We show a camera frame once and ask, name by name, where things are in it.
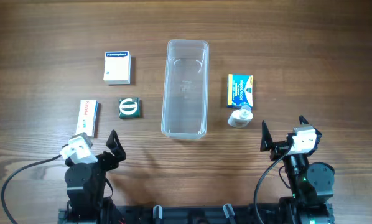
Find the small white bottle clear cap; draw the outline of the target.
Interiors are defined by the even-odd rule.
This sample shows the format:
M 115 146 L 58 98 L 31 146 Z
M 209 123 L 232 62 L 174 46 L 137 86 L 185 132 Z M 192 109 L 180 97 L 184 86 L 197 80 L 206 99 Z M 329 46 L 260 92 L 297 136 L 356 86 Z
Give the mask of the small white bottle clear cap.
M 248 105 L 243 105 L 240 109 L 232 112 L 228 119 L 228 124 L 234 128 L 244 128 L 253 119 L 253 114 L 251 107 Z

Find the blue VapoDrops lozenge box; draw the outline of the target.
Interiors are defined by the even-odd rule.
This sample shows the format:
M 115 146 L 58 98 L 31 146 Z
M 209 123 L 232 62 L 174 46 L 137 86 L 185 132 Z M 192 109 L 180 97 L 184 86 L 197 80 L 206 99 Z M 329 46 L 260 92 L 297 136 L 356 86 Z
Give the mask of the blue VapoDrops lozenge box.
M 229 74 L 227 81 L 227 108 L 253 107 L 253 76 Z

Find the white Hansaplast plaster box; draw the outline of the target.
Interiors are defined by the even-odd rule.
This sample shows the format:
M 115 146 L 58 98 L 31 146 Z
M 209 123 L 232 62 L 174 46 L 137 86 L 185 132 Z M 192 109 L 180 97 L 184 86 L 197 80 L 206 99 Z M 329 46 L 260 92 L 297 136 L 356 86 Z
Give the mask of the white Hansaplast plaster box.
M 107 85 L 131 84 L 130 51 L 105 52 L 103 80 Z

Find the clear plastic container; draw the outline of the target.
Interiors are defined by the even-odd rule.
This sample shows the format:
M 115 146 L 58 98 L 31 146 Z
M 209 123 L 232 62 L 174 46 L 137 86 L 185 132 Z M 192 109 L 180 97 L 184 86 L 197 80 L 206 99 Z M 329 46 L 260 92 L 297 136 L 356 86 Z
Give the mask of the clear plastic container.
M 209 44 L 170 40 L 167 45 L 161 131 L 168 138 L 198 140 L 207 132 Z

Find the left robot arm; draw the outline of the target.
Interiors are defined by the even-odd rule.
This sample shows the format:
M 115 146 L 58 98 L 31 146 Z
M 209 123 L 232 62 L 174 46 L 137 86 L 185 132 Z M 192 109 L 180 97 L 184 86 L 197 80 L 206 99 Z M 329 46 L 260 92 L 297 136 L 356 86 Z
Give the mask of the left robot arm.
M 65 173 L 69 201 L 58 214 L 59 223 L 125 223 L 111 196 L 104 196 L 105 187 L 112 187 L 107 171 L 118 168 L 126 153 L 112 130 L 106 142 L 110 152 L 94 155 L 92 141 L 86 133 L 72 136 L 60 155 L 68 169 Z

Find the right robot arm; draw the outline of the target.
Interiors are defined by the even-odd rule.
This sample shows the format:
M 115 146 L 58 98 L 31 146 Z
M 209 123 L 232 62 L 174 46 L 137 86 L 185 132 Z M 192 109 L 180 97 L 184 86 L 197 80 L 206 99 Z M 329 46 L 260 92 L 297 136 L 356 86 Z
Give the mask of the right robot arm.
M 335 222 L 332 204 L 335 169 L 324 162 L 310 163 L 308 157 L 317 149 L 322 133 L 302 115 L 299 126 L 288 133 L 286 140 L 274 142 L 265 121 L 261 123 L 260 151 L 269 151 L 272 164 L 264 171 L 254 190 L 254 211 L 259 223 L 263 223 L 258 208 L 258 192 L 269 171 L 279 162 L 284 169 L 292 192 L 290 197 L 279 199 L 276 211 L 278 223 L 329 224 Z

